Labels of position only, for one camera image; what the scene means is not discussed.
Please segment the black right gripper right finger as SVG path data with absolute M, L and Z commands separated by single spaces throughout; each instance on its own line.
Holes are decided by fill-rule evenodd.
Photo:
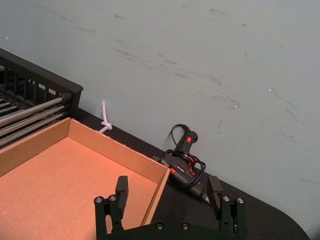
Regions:
M 220 180 L 209 176 L 207 196 L 219 221 L 219 231 L 223 236 L 246 236 L 248 234 L 246 205 L 243 197 L 231 197 L 224 192 Z

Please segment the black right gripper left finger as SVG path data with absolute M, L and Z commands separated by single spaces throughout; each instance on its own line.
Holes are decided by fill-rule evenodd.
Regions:
M 107 234 L 106 217 L 110 216 L 112 224 L 112 233 L 123 232 L 122 219 L 129 195 L 128 176 L 118 177 L 115 187 L 115 193 L 108 198 L 97 196 L 94 202 L 95 210 L 95 231 L 97 235 Z

